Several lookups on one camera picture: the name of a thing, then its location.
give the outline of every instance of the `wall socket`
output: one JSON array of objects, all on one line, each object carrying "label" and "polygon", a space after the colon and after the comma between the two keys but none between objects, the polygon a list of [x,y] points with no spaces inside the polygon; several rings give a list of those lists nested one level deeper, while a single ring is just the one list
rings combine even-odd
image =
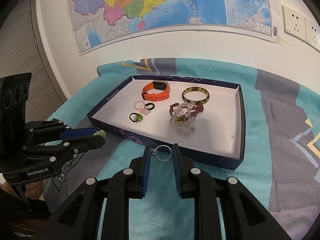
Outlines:
[{"label": "wall socket", "polygon": [[320,28],[317,24],[314,24],[309,19],[306,21],[306,44],[310,45],[314,49],[320,52]]},{"label": "wall socket", "polygon": [[304,16],[287,6],[282,6],[284,15],[284,32],[302,41],[306,41],[306,24]]}]

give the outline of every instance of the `yellow triangle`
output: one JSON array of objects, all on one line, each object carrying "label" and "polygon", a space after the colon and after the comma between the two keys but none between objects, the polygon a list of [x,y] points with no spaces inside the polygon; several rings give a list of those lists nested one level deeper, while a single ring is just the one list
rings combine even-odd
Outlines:
[{"label": "yellow triangle", "polygon": [[307,125],[309,125],[311,128],[313,128],[312,123],[310,119],[308,118],[307,120],[304,121]]}]

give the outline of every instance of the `camera lens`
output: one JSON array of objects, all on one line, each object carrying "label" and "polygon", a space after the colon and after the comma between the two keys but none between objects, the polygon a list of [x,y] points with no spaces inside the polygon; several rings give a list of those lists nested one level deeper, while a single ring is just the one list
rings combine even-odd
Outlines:
[{"label": "camera lens", "polygon": [[14,91],[14,102],[18,103],[21,98],[21,93],[22,93],[22,86],[18,85],[16,90]]},{"label": "camera lens", "polygon": [[28,90],[29,90],[29,84],[27,83],[27,84],[24,86],[24,89],[23,89],[23,96],[26,96],[26,95],[27,95]]},{"label": "camera lens", "polygon": [[7,94],[5,95],[5,97],[4,97],[4,107],[5,107],[6,109],[8,109],[8,108],[10,107],[10,105],[11,105],[11,100],[12,100],[12,93],[11,93],[11,91],[9,90],[9,91],[7,92]]}]

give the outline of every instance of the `map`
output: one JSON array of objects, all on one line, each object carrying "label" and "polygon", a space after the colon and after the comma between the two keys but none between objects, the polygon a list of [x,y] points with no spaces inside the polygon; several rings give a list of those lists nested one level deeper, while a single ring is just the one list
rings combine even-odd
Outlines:
[{"label": "map", "polygon": [[133,33],[184,25],[218,25],[268,36],[268,0],[68,0],[81,53]]}]

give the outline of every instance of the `blue gripper pad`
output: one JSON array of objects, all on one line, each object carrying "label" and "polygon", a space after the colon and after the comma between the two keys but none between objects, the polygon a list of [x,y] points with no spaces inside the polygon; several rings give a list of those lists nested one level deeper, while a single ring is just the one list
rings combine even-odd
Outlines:
[{"label": "blue gripper pad", "polygon": [[147,192],[148,181],[149,181],[149,171],[150,171],[150,161],[151,161],[151,148],[146,146],[144,149],[142,160],[145,158],[143,175],[142,175],[142,189],[141,195],[144,197]]},{"label": "blue gripper pad", "polygon": [[182,175],[181,175],[181,171],[180,171],[180,165],[179,165],[179,161],[178,161],[176,147],[178,147],[178,145],[174,144],[173,148],[172,148],[172,162],[173,162],[174,176],[176,179],[177,191],[178,191],[179,197],[181,197],[181,195],[182,195]]},{"label": "blue gripper pad", "polygon": [[60,140],[91,136],[97,131],[99,131],[97,128],[80,128],[65,130],[64,133],[60,135]]}]

